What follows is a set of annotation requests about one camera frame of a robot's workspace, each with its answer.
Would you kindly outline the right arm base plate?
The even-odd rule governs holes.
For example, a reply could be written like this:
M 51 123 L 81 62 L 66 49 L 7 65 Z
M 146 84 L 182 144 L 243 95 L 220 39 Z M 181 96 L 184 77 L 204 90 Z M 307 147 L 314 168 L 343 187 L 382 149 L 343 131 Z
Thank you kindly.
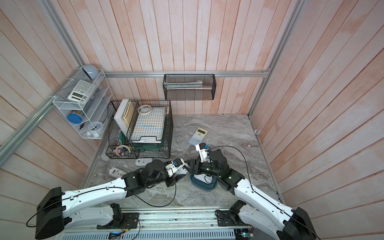
M 245 210 L 245 207 L 249 207 L 246 202 L 238 200 L 236 201 L 229 210 L 222 211 L 216 210 L 215 216 L 218 221 L 219 227 L 231 227 L 231 226 L 251 226 L 245 223 L 240 218 L 241 209 Z

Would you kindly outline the white mouse long underside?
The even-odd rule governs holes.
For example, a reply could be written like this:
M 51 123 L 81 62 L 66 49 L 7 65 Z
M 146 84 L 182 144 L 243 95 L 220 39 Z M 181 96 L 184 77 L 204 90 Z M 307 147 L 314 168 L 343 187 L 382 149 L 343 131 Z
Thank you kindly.
M 205 181 L 207 184 L 211 184 L 211 183 L 213 182 L 213 177 L 212 177 L 212 176 L 205 175 L 205 176 L 204 176 L 204 181 Z

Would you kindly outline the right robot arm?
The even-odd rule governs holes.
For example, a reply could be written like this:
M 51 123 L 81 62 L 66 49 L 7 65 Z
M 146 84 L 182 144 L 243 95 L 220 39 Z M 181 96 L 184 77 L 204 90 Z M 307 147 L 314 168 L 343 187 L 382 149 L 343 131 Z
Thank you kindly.
M 223 189 L 237 196 L 232 206 L 236 221 L 251 225 L 275 240 L 316 240 L 318 236 L 308 213 L 292 209 L 252 185 L 244 175 L 232 169 L 221 150 L 209 151 L 209 160 L 188 160 L 190 174 L 217 178 Z

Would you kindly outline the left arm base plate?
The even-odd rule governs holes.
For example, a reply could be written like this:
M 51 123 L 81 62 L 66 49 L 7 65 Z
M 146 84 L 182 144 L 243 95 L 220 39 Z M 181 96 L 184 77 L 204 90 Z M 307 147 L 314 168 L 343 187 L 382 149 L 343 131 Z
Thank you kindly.
M 139 213 L 123 213 L 119 204 L 112 203 L 109 208 L 113 211 L 112 220 L 104 225 L 97 225 L 98 230 L 106 229 L 136 229 L 139 223 Z

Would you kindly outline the white mouse small underside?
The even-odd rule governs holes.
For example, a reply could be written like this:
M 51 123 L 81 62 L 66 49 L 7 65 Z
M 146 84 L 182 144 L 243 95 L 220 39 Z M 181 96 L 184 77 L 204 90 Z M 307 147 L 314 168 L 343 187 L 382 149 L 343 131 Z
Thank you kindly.
M 109 175 L 115 179 L 122 178 L 126 174 L 127 174 L 127 172 L 125 172 L 119 168 L 116 168 L 116 167 L 112 167 L 109 170 Z

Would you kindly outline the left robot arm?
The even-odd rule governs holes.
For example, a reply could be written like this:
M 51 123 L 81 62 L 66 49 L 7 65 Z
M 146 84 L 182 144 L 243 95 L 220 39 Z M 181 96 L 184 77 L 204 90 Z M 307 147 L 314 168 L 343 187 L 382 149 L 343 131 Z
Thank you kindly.
M 75 213 L 95 205 L 143 193 L 159 183 L 174 186 L 187 174 L 183 159 L 163 162 L 155 159 L 143 168 L 128 172 L 105 184 L 76 191 L 51 189 L 37 206 L 35 238 L 43 240 L 57 235 L 76 222 Z

